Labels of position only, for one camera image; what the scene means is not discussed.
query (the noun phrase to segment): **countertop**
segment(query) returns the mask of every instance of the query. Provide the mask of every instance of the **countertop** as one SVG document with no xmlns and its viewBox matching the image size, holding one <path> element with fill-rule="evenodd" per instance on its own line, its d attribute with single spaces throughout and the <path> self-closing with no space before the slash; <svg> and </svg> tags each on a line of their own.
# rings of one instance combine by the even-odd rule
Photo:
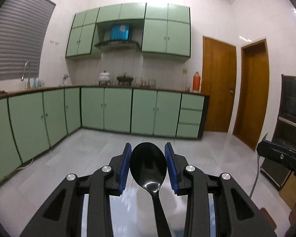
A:
<svg viewBox="0 0 296 237">
<path fill-rule="evenodd" d="M 37 88 L 37 89 L 30 89 L 30 90 L 20 90 L 15 92 L 7 92 L 4 94 L 0 94 L 0 100 L 7 98 L 7 97 L 13 97 L 18 96 L 22 94 L 28 94 L 28 93 L 35 93 L 35 92 L 42 92 L 42 91 L 51 91 L 51 90 L 57 90 L 57 89 L 63 89 L 63 88 L 75 88 L 75 87 L 105 87 L 105 88 L 131 88 L 131 89 L 143 89 L 143 90 L 158 90 L 158 91 L 167 91 L 167 92 L 184 92 L 183 90 L 176 90 L 176 89 L 166 89 L 166 88 L 150 88 L 150 87 L 142 87 L 142 86 L 99 86 L 99 85 L 76 85 L 76 86 L 58 86 L 58 87 L 45 87 L 45 88 Z M 202 95 L 202 96 L 208 96 L 203 95 L 199 93 L 193 93 L 189 92 L 189 94 L 193 95 Z"/>
</svg>

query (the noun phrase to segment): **white ceramic pot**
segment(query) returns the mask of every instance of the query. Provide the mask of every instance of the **white ceramic pot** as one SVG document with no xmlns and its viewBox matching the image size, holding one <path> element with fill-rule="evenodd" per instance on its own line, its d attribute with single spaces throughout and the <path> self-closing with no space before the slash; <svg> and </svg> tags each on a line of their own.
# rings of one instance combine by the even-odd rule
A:
<svg viewBox="0 0 296 237">
<path fill-rule="evenodd" d="M 99 81 L 101 82 L 105 82 L 105 81 L 110 81 L 111 80 L 111 74 L 104 71 L 102 73 L 100 73 L 99 75 Z"/>
</svg>

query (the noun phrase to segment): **window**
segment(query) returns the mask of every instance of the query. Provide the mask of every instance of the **window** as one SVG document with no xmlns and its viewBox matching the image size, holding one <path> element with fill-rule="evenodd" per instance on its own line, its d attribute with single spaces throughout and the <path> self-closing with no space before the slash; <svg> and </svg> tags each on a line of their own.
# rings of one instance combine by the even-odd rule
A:
<svg viewBox="0 0 296 237">
<path fill-rule="evenodd" d="M 27 61 L 31 63 L 31 77 L 38 77 L 54 8 L 49 0 L 5 1 L 0 8 L 0 80 L 21 78 Z"/>
</svg>

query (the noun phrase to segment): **drawer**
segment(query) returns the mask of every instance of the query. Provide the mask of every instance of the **drawer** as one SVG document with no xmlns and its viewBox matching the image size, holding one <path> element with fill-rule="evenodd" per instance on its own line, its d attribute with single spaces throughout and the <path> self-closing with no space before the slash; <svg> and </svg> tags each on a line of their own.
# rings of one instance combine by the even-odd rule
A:
<svg viewBox="0 0 296 237">
<path fill-rule="evenodd" d="M 176 133 L 177 137 L 188 137 L 188 138 L 197 138 L 199 133 L 198 125 L 178 125 L 178 131 Z"/>
<path fill-rule="evenodd" d="M 182 94 L 181 108 L 202 110 L 204 103 L 204 96 L 195 94 Z"/>
<path fill-rule="evenodd" d="M 179 123 L 200 124 L 202 111 L 191 111 L 181 109 Z"/>
</svg>

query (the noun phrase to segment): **cable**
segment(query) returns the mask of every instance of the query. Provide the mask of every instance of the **cable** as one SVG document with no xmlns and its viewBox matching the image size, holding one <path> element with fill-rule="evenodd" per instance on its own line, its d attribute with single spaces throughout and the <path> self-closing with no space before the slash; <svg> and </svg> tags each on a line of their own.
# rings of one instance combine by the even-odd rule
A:
<svg viewBox="0 0 296 237">
<path fill-rule="evenodd" d="M 257 163 L 258 163 L 257 176 L 256 176 L 256 178 L 255 178 L 255 181 L 254 181 L 254 184 L 253 184 L 252 190 L 251 190 L 250 195 L 249 195 L 249 198 L 250 198 L 250 199 L 251 199 L 251 197 L 252 197 L 252 195 L 253 195 L 253 191 L 254 191 L 254 189 L 255 189 L 255 186 L 257 185 L 257 181 L 258 181 L 258 177 L 259 177 L 259 172 L 260 172 L 260 170 L 259 170 L 259 167 L 260 167 L 260 165 L 259 165 L 259 161 L 260 161 L 260 158 L 261 158 L 261 156 L 258 155 L 258 158 L 257 158 Z"/>
</svg>

